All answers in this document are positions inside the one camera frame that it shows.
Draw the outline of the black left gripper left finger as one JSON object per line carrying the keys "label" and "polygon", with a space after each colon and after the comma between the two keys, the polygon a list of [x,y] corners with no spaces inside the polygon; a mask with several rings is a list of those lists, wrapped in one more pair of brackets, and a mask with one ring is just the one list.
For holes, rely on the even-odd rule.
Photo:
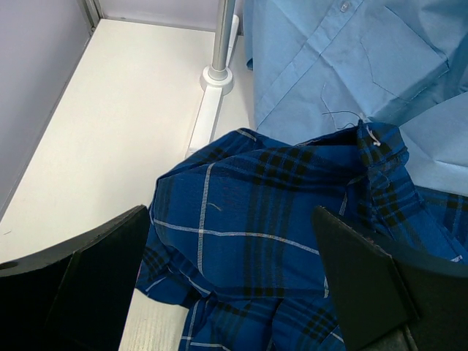
{"label": "black left gripper left finger", "polygon": [[2,263],[1,349],[117,350],[148,228],[148,209],[139,205]]}

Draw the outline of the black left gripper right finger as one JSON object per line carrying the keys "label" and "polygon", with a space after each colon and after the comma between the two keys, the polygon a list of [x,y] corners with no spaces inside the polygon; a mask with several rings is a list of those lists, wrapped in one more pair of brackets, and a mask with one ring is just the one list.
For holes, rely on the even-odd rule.
{"label": "black left gripper right finger", "polygon": [[466,350],[467,267],[317,206],[312,226],[347,350]]}

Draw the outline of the blue plaid shirt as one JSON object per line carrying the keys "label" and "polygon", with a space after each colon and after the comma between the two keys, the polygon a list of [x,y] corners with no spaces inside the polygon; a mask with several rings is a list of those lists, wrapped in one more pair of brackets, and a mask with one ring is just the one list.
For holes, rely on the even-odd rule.
{"label": "blue plaid shirt", "polygon": [[137,288],[188,309],[181,350],[343,350],[314,208],[467,262],[467,199],[414,185],[408,159],[390,124],[230,132],[157,180]]}

